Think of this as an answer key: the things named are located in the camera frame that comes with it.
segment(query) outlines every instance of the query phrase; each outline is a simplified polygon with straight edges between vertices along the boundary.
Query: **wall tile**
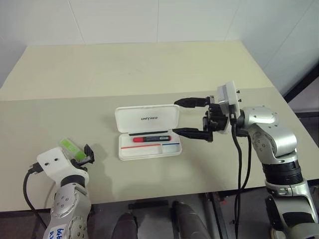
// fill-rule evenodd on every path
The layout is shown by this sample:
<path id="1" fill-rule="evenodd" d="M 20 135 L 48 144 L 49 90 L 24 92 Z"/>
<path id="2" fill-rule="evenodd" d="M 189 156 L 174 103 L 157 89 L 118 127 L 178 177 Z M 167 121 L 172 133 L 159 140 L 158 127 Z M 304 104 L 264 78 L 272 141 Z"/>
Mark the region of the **wall tile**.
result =
<path id="1" fill-rule="evenodd" d="M 67 0 L 0 1 L 0 35 L 21 45 L 83 43 Z"/>
<path id="2" fill-rule="evenodd" d="M 86 44 L 155 42 L 158 0 L 71 0 Z"/>
<path id="3" fill-rule="evenodd" d="M 316 0 L 264 69 L 281 94 L 319 61 L 318 16 L 319 0 Z"/>
<path id="4" fill-rule="evenodd" d="M 239 0 L 159 0 L 158 41 L 224 40 Z"/>
<path id="5" fill-rule="evenodd" d="M 14 47 L 0 37 L 0 87 L 24 52 L 25 47 Z"/>
<path id="6" fill-rule="evenodd" d="M 240 39 L 264 68 L 312 0 L 242 0 L 227 40 Z"/>

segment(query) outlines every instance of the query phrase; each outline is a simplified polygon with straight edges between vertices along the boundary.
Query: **handwritten label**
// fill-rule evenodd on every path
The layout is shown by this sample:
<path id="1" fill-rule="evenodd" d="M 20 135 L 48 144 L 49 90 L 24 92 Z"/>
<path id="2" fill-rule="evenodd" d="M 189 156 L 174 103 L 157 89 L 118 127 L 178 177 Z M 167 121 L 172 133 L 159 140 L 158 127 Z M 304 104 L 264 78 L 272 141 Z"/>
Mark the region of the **handwritten label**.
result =
<path id="1" fill-rule="evenodd" d="M 65 234 L 66 224 L 53 227 L 48 235 L 48 239 L 63 239 Z"/>

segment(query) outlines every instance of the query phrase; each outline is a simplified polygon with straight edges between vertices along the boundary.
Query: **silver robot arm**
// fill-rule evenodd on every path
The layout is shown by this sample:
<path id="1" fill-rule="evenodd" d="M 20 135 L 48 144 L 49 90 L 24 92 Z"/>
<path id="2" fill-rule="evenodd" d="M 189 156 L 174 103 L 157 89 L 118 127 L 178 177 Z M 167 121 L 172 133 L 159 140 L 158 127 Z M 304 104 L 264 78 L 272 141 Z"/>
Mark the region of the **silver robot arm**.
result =
<path id="1" fill-rule="evenodd" d="M 266 207 L 273 229 L 283 231 L 289 239 L 319 239 L 318 215 L 311 198 L 307 181 L 301 174 L 297 157 L 297 139 L 284 127 L 277 113 L 269 108 L 239 108 L 234 82 L 218 87 L 214 96 L 184 98 L 175 104 L 186 107 L 205 107 L 203 131 L 196 128 L 177 128 L 179 135 L 213 141 L 213 132 L 227 133 L 230 125 L 241 135 L 247 133 L 263 166 L 266 188 L 270 196 Z"/>
<path id="2" fill-rule="evenodd" d="M 88 239 L 87 217 L 91 202 L 86 190 L 89 181 L 86 168 L 76 164 L 75 159 L 67 159 L 60 147 L 40 154 L 37 161 L 58 188 L 43 238 Z"/>
<path id="3" fill-rule="evenodd" d="M 297 139 L 269 108 L 242 109 L 237 126 L 248 131 L 263 166 L 267 213 L 272 227 L 287 238 L 319 238 L 318 215 L 297 156 Z"/>

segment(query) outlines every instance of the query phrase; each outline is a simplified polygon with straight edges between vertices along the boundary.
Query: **case lid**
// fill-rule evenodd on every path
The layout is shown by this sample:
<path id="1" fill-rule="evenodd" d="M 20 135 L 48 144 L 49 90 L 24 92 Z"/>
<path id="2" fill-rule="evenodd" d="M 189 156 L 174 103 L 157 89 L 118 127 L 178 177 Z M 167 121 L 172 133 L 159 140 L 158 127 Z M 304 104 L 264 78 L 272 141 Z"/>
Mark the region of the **case lid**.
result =
<path id="1" fill-rule="evenodd" d="M 119 107 L 115 110 L 119 132 L 150 132 L 176 128 L 178 125 L 179 106 L 133 106 Z"/>

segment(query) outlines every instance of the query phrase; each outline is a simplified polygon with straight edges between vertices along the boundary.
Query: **floor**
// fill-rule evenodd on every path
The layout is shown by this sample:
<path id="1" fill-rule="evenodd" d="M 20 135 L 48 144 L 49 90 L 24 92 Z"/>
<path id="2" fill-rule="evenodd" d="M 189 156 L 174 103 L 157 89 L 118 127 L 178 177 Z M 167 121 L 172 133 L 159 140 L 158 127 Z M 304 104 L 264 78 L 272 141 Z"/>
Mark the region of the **floor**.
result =
<path id="1" fill-rule="evenodd" d="M 309 131 L 314 141 L 318 144 L 318 118 L 301 119 L 305 128 Z M 317 208 L 319 207 L 319 189 L 311 188 L 313 199 Z M 265 209 L 264 199 L 268 196 L 265 188 L 259 188 L 243 193 L 241 204 L 241 218 L 239 227 L 239 238 L 242 239 L 268 239 L 269 222 Z M 137 217 L 139 224 L 139 239 L 178 239 L 178 233 L 174 230 L 170 219 L 170 206 L 173 201 L 178 200 L 189 204 L 206 225 L 207 215 L 205 214 L 202 200 L 198 194 L 181 195 L 151 199 L 151 201 L 167 200 L 168 206 L 134 209 L 132 213 Z M 88 221 L 89 238 L 110 239 L 113 228 L 118 217 L 127 212 L 128 205 L 135 201 L 116 202 L 93 205 L 94 213 Z M 228 238 L 233 239 L 234 226 L 234 196 L 225 198 L 220 203 L 222 214 L 227 228 Z M 40 213 L 48 223 L 50 214 Z M 0 238 L 1 239 L 41 239 L 44 229 L 36 220 L 32 212 L 10 212 L 0 213 Z"/>

